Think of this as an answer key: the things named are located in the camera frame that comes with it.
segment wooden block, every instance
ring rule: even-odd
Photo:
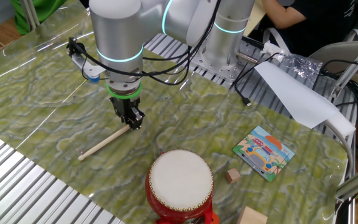
[[[250,207],[246,207],[241,212],[237,224],[266,224],[267,216],[255,211]]]
[[[229,184],[235,183],[241,178],[240,173],[236,169],[231,169],[227,171],[225,176]]]

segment drum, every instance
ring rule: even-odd
[[[183,149],[163,153],[153,163],[145,182],[150,206],[161,217],[156,223],[183,223],[213,215],[213,176],[201,156]]]

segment book cover illustration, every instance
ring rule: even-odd
[[[233,151],[269,182],[295,155],[260,126],[247,135]]]

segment wooden stick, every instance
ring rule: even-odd
[[[96,151],[101,149],[103,146],[107,145],[109,142],[111,142],[112,140],[116,139],[120,135],[124,134],[128,130],[130,130],[129,126],[125,126],[125,127],[121,128],[120,130],[118,130],[114,134],[110,135],[110,137],[106,138],[105,140],[101,141],[99,144],[93,146],[90,150],[86,151],[84,154],[80,155],[78,157],[78,160],[79,161],[84,160],[85,158],[87,158],[88,156],[94,154]]]

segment white drumhead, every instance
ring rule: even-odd
[[[211,195],[213,177],[199,155],[186,150],[162,154],[152,167],[151,187],[161,203],[184,212],[199,207]]]

